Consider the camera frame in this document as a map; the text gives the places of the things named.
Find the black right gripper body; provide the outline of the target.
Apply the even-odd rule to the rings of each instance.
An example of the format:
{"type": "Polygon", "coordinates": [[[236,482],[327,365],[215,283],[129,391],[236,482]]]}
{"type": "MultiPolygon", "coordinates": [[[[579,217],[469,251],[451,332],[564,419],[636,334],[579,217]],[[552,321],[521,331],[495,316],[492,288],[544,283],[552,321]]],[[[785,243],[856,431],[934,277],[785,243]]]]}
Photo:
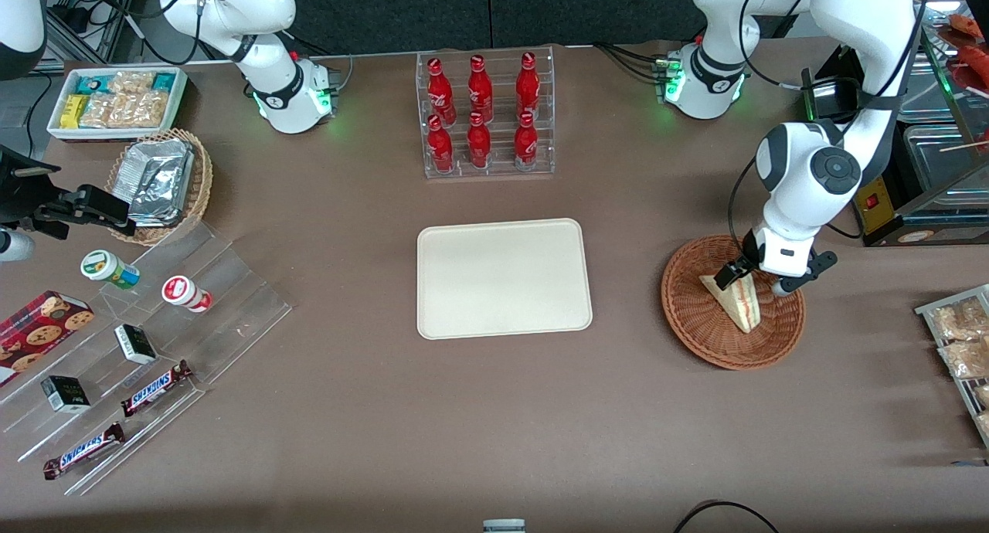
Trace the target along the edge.
{"type": "Polygon", "coordinates": [[[54,187],[47,176],[63,168],[22,156],[7,147],[2,147],[1,152],[2,226],[28,231],[63,230],[63,224],[36,216],[47,203],[59,199],[61,189],[54,187]]]}

